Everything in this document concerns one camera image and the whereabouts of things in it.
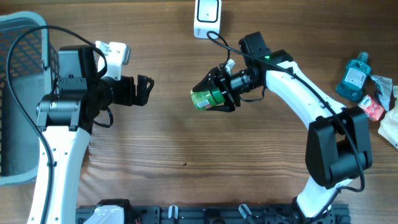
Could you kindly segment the grey plastic basket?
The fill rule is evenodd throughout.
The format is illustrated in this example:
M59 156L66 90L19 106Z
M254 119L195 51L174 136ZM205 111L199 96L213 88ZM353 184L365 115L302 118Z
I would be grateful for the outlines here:
M40 140L19 109L23 106L33 121L36 106L50 93L58 76L58 53L46 29L15 40L46 21L35 12L1 16L1 185L35 182Z

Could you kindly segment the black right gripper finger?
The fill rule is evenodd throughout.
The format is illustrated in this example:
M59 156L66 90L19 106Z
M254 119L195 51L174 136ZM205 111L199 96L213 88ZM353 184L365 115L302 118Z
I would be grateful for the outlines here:
M212 68L205 77L192 88L192 92L201 92L216 88L215 78L218 76L219 68Z
M205 109L207 111L221 111L221 112L230 113L230 112L233 112L236 109L236 107L235 107L235 105L232 105L232 106L230 106L230 105L216 105L216 106L208 105L205 107Z

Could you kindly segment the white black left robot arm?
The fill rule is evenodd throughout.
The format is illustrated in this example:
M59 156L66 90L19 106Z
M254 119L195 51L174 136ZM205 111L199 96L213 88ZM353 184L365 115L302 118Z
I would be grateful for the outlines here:
M97 41L58 51L55 91L37 105L36 125L44 138L29 223L74 223L80 171L93 125L111 104L144 106L153 79L125 77L126 44Z

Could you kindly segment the black mounting rail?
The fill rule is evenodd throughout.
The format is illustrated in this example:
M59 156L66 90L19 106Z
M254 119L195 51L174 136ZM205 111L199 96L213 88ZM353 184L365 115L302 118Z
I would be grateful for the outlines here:
M127 199L102 200L97 205L83 206L76 209L75 223L84 223L95 214L95 209L108 202L117 202L116 205L126 205ZM265 204L263 206L248 206L248 212L244 214L243 209L235 207L160 207L132 206L127 215L127 221L122 223L307 223L303 215L299 213L298 207L291 203ZM313 222L308 223L331 223L350 224L351 217L347 204L333 204L330 210Z

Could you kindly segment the blue mouthwash bottle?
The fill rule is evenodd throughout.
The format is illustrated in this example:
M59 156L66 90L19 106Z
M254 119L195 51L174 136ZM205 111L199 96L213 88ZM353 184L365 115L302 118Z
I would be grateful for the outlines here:
M340 96L351 101L362 98L364 84L371 73L368 57L367 52L360 52L356 59L347 63L342 81L336 86L336 92Z

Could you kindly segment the green lid jar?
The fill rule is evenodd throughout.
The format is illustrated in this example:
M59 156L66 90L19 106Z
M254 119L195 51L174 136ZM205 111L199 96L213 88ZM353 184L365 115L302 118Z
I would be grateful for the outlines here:
M207 110L225 102L219 88L198 92L192 90L190 96L194 107L198 110Z

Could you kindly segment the white barcode scanner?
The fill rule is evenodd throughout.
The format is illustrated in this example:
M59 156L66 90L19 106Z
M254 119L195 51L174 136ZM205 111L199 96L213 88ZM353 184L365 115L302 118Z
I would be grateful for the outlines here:
M220 33L221 0L196 0L193 33L198 39L207 39L207 32Z

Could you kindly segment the red tissue packet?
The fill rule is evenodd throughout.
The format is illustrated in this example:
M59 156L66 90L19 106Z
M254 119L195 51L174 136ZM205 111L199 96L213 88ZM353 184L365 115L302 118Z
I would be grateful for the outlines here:
M379 121L385 112L384 107L369 95L364 96L358 106L366 113L371 121Z

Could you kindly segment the beige bread bag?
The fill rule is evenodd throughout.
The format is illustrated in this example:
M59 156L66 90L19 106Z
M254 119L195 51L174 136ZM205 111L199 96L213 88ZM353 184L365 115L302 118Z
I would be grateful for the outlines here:
M397 114L397 86L393 86L393 96L396 99L393 109L389 110L380 122L378 133L397 149L398 114Z

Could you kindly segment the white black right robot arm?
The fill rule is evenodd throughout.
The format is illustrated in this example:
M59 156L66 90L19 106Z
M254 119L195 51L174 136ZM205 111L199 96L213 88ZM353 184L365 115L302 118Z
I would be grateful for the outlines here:
M286 221L316 223L336 215L334 199L351 190L352 180L364 182L373 163L365 112L330 98L286 51L271 51L260 32L246 35L238 45L236 53L243 56L245 69L233 72L230 58L212 68L190 92L194 107L232 112L240 107L243 94L256 88L282 98L308 131L305 164L310 175Z

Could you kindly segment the black red snack packet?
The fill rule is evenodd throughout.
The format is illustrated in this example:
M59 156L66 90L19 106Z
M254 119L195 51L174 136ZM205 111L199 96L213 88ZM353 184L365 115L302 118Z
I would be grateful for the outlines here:
M376 101L386 110L390 109L390 100L392 94L392 79L379 75L371 75L371 80L376 87Z

